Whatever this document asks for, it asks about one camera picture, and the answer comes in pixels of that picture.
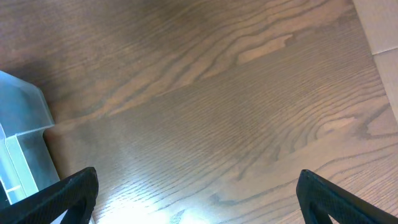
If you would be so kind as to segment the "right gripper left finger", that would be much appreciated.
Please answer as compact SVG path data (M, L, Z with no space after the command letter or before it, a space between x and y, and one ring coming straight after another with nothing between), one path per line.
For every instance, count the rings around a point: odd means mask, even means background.
M1 210L1 223L89 223L99 183L94 167L63 179L20 202Z

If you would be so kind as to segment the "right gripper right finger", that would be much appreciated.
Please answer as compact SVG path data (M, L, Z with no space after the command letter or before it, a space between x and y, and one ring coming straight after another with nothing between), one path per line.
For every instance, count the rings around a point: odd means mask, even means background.
M296 195L305 223L397 223L397 217L304 169Z

